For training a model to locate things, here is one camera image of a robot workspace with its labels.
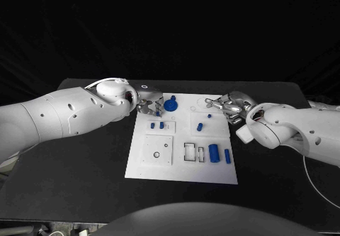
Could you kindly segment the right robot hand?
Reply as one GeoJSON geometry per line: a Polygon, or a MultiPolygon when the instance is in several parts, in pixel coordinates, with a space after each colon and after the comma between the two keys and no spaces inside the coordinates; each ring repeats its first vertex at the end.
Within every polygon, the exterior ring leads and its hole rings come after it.
{"type": "Polygon", "coordinates": [[[242,92],[234,91],[219,97],[218,99],[205,99],[208,108],[218,108],[228,122],[236,125],[247,119],[247,115],[258,102],[242,92]]]}

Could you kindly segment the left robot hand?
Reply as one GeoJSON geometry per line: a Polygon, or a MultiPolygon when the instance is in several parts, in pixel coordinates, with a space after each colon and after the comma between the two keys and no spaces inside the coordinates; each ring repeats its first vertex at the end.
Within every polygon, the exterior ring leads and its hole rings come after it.
{"type": "Polygon", "coordinates": [[[137,94],[137,111],[141,114],[162,117],[164,108],[163,92],[153,86],[144,84],[137,84],[134,90],[137,94]]]}

